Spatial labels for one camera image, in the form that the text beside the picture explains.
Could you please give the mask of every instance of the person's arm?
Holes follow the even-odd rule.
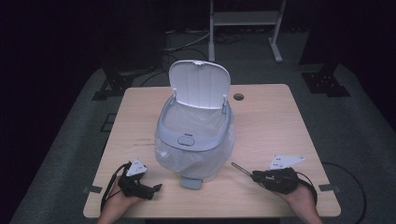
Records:
[[[120,177],[117,176],[113,188],[108,193],[107,201],[97,221],[98,224],[110,224],[117,221],[135,203],[143,201],[137,197],[126,197],[118,185]]]
[[[299,184],[297,189],[289,194],[274,192],[274,194],[285,200],[291,211],[305,224],[322,224],[318,214],[314,197],[311,191],[304,185]]]

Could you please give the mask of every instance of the container lid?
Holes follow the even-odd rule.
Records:
[[[172,64],[169,81],[176,100],[197,108],[219,109],[230,92],[230,75],[215,63],[185,60]]]

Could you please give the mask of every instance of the wooden table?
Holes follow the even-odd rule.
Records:
[[[242,93],[244,100],[236,101],[236,93]],[[229,102],[236,134],[233,154],[215,179],[199,190],[183,189],[179,177],[155,159],[156,125],[171,94],[170,87],[131,88],[125,92],[92,184],[103,189],[101,193],[90,193],[85,217],[99,217],[110,177],[135,158],[148,167],[141,183],[150,187],[162,183],[163,187],[151,201],[132,207],[126,217],[291,217],[293,213],[286,203],[231,166],[233,161],[249,171],[266,170],[275,154],[305,156],[306,160],[293,168],[314,183],[319,214],[336,217],[341,213],[334,193],[318,188],[329,184],[329,180],[288,86],[231,86]]]

